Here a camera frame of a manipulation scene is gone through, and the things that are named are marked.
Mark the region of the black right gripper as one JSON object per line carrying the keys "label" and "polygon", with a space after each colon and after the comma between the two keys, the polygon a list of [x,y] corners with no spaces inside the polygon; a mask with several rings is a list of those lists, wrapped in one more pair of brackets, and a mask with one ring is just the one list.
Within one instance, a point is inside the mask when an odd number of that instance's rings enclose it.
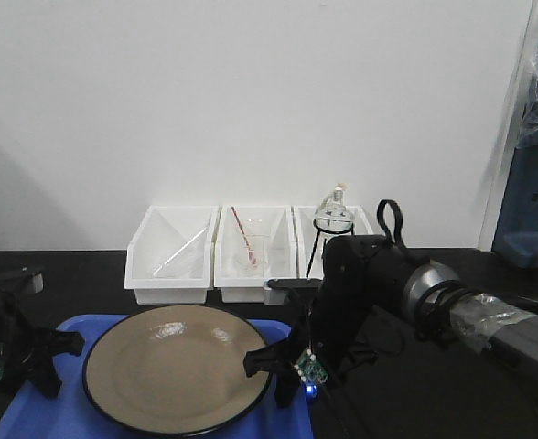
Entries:
{"label": "black right gripper", "polygon": [[284,338],[264,348],[248,351],[243,359],[247,377],[265,371],[276,376],[274,399],[288,407],[299,388],[295,364],[303,355],[314,355],[331,380],[343,380],[358,366],[373,363],[378,354],[358,340],[373,303],[360,289],[305,283],[291,290],[301,316]]}

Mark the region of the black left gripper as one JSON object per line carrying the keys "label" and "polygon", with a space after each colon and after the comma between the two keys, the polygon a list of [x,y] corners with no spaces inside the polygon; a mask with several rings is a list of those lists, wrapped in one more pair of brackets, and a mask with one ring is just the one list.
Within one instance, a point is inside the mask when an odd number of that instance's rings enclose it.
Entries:
{"label": "black left gripper", "polygon": [[[62,380],[53,358],[62,353],[78,357],[85,346],[80,332],[33,327],[18,306],[21,291],[0,289],[0,380],[27,379],[44,397],[57,398]],[[34,347],[48,356],[35,357]]]}

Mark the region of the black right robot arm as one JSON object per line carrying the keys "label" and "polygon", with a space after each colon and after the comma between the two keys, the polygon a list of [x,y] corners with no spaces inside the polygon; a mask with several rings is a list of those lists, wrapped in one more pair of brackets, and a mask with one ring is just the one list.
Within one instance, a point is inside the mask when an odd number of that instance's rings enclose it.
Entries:
{"label": "black right robot arm", "polygon": [[398,204],[382,200],[394,224],[379,235],[339,234],[322,256],[319,280],[270,281],[302,308],[288,337],[248,352],[248,376],[277,377],[275,398],[287,406],[300,383],[338,377],[341,364],[362,363],[357,337],[374,307],[400,317],[422,341],[445,346],[454,338],[486,353],[517,376],[538,402],[538,315],[466,286],[448,266],[410,251]]}

